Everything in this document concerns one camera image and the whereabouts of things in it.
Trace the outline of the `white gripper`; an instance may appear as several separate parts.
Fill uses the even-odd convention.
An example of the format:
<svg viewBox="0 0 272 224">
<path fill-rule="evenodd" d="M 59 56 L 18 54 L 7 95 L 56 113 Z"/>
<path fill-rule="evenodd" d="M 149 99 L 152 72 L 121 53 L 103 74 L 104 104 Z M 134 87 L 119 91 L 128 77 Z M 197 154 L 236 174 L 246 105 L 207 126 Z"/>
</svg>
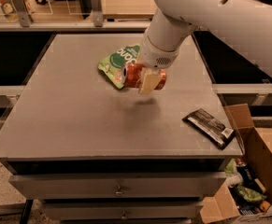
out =
<svg viewBox="0 0 272 224">
<path fill-rule="evenodd" d="M 173 64 L 179 55 L 179 49 L 174 51 L 163 51 L 156 48 L 149 39 L 147 33 L 143 35 L 140 42 L 140 51 L 137 61 L 148 68 L 143 68 L 140 73 L 140 94 L 151 93 L 162 79 L 161 70 Z"/>
</svg>

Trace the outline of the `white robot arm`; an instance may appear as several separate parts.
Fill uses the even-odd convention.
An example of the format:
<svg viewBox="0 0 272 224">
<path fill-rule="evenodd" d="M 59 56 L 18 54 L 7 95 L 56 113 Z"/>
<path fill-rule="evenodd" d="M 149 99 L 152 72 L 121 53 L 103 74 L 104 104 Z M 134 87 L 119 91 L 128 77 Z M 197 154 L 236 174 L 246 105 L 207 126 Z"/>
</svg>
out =
<svg viewBox="0 0 272 224">
<path fill-rule="evenodd" d="M 257 0 L 154 0 L 157 9 L 140 44 L 148 68 L 167 68 L 193 31 L 209 30 L 272 77 L 272 6 Z"/>
</svg>

